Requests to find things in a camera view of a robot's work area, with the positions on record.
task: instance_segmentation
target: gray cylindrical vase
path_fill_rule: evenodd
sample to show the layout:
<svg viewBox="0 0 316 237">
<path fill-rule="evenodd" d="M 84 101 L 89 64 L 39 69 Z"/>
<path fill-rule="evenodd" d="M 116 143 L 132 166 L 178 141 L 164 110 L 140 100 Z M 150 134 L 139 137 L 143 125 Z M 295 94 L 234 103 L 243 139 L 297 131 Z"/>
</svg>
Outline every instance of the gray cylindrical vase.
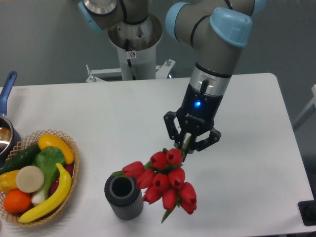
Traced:
<svg viewBox="0 0 316 237">
<path fill-rule="evenodd" d="M 130 177 L 111 175 L 104 186 L 105 197 L 116 216 L 124 220 L 137 217 L 143 210 L 143 196 Z"/>
</svg>

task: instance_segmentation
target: fruit basket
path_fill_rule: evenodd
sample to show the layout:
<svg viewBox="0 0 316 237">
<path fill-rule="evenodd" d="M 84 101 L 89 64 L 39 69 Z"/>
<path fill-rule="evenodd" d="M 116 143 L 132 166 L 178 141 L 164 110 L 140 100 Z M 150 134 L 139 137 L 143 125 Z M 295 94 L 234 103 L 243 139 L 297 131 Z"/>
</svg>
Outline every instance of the fruit basket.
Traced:
<svg viewBox="0 0 316 237">
<path fill-rule="evenodd" d="M 50 129 L 47 131 L 46 130 L 38 131 L 38 132 L 32 133 L 31 135 L 26 136 L 25 138 L 22 139 L 21 142 L 18 142 L 17 146 L 15 146 L 13 148 L 13 150 L 10 152 L 10 155 L 8 156 L 6 161 L 11 159 L 15 154 L 19 153 L 21 150 L 37 143 L 39 138 L 44 134 L 52 134 L 52 135 L 55 135 L 55 136 L 61 138 L 69 146 L 69 148 L 73 152 L 75 160 L 74 160 L 74 169 L 73 169 L 73 175 L 72 175 L 71 188 L 70 188 L 70 191 L 69 191 L 66 199 L 52 213 L 49 213 L 48 215 L 45 215 L 42 218 L 34 220 L 30 223 L 20 223 L 18 220 L 19 220 L 21 214 L 11 214 L 5 210 L 5 208 L 3 206 L 5 193 L 0 192 L 0 216 L 2 218 L 4 218 L 7 222 L 12 223 L 12 224 L 19 226 L 19 227 L 25 227 L 25 228 L 26 227 L 34 227 L 34 226 L 45 224 L 45 223 L 49 222 L 50 220 L 52 220 L 53 218 L 55 218 L 63 210 L 65 205 L 68 203 L 68 201 L 73 193 L 76 182 L 77 182 L 77 178 L 78 178 L 78 174 L 79 174 L 79 164 L 80 164 L 78 148 L 76 146 L 75 141 L 73 141 L 73 139 L 70 136 L 63 133 L 62 131 L 56 131 L 56 130 Z"/>
</svg>

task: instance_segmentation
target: gray wall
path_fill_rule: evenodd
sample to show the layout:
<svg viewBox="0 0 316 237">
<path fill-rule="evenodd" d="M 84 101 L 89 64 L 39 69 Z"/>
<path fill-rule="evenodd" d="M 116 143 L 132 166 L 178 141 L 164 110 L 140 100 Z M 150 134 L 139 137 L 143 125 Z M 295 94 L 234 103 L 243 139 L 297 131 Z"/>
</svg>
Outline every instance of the gray wall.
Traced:
<svg viewBox="0 0 316 237">
<path fill-rule="evenodd" d="M 150 12 L 164 24 L 168 9 L 177 1 L 149 2 Z M 92 33 L 77 3 L 0 1 L 0 86 L 12 70 L 19 74 L 16 85 L 34 85 L 84 82 L 86 64 L 90 69 L 119 67 L 106 32 Z M 291 121 L 312 98 L 311 87 L 316 84 L 315 12 L 316 0 L 268 0 L 265 10 L 253 17 L 249 45 L 236 69 L 236 74 L 275 74 Z M 176 77 L 189 77 L 197 55 L 164 31 L 157 63 L 167 58 L 177 62 Z M 316 173 L 316 113 L 296 138 L 307 170 Z"/>
</svg>

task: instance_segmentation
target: orange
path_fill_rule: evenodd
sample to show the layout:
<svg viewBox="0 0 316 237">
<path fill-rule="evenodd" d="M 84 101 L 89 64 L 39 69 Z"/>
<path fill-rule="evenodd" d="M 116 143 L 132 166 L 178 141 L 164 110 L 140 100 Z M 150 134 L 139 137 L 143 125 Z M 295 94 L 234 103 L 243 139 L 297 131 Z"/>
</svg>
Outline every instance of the orange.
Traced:
<svg viewBox="0 0 316 237">
<path fill-rule="evenodd" d="M 29 209 L 31 205 L 31 195 L 24 193 L 18 189 L 12 190 L 7 193 L 4 200 L 3 206 L 7 212 L 19 213 Z"/>
</svg>

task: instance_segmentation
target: blue led light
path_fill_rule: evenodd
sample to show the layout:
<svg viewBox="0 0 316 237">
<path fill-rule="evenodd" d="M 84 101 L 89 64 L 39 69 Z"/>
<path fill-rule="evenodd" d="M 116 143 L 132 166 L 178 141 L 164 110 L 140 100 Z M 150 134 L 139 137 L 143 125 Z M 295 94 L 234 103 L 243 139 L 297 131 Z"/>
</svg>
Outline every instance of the blue led light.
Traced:
<svg viewBox="0 0 316 237">
<path fill-rule="evenodd" d="M 196 102 L 194 103 L 194 107 L 198 108 L 198 107 L 200 107 L 200 106 L 201 106 L 201 101 L 200 101 L 200 100 L 198 100 L 198 101 L 196 101 Z"/>
</svg>

